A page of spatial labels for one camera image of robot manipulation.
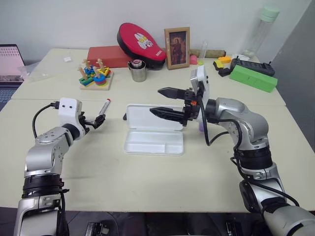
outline wooden peg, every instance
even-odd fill
[[[83,63],[85,64],[85,67],[86,67],[88,70],[91,69],[91,65],[90,65],[90,61],[89,61],[89,60],[84,59],[84,60],[83,60]]]
[[[87,77],[87,75],[84,73],[84,71],[83,71],[83,69],[82,69],[82,67],[78,67],[78,71],[80,71],[80,73],[81,73],[81,75],[82,75],[82,78],[84,79],[84,80],[86,80],[88,77]]]
[[[100,78],[100,74],[99,74],[99,71],[97,70],[96,66],[93,67],[93,70],[95,72],[96,77]]]
[[[97,59],[97,64],[99,64],[100,70],[104,72],[104,64],[102,59]]]

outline metal cup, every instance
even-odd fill
[[[146,64],[144,61],[139,59],[129,61],[128,68],[131,71],[131,76],[134,81],[142,82],[146,80]]]

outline laptop screen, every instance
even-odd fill
[[[18,67],[24,66],[20,51],[15,44],[0,45],[0,82],[22,82]]]

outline white table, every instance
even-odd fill
[[[238,187],[241,177],[229,160],[233,143],[227,135],[207,147],[197,122],[191,121],[183,131],[182,156],[125,154],[128,127],[122,117],[133,100],[114,99],[103,126],[75,142],[65,156],[62,178],[70,189],[68,210],[246,211]],[[1,207],[17,207],[25,157],[34,144],[32,117],[48,102],[11,100],[0,112]],[[93,118],[102,104],[84,101],[83,111]],[[291,114],[285,106],[250,105],[249,109],[269,123],[272,158],[286,192],[301,207],[314,210],[315,155]],[[58,111],[46,110],[37,119],[37,133],[57,125]],[[210,138],[222,131],[217,125],[208,127]]]
[[[68,51],[70,51],[73,59],[70,64],[63,62]],[[179,89],[191,87],[190,71],[197,68],[197,65],[190,65],[188,68],[167,70],[164,65],[162,70],[148,71],[146,81],[141,83],[132,80],[131,73],[127,68],[113,68],[115,75],[109,91],[80,90],[78,80],[81,78],[81,74],[76,70],[76,66],[87,57],[87,53],[88,50],[50,50],[35,69],[34,74],[38,71],[45,72],[45,67],[49,63],[51,66],[64,63],[65,67],[68,66],[68,72],[42,80],[35,78],[35,82],[26,81],[18,88],[12,98],[58,100],[61,97],[72,97],[82,101],[103,101],[106,98],[111,98],[113,101],[128,99],[131,103],[148,103],[148,98],[150,98],[150,103],[153,104],[182,104],[182,101],[163,97],[157,93],[157,90],[163,87]],[[276,89],[268,93],[231,80],[228,76],[222,78],[214,69],[213,60],[205,60],[211,98],[234,98],[247,105],[285,105]]]

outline framed picture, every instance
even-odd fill
[[[164,29],[167,68],[189,67],[189,27]]]

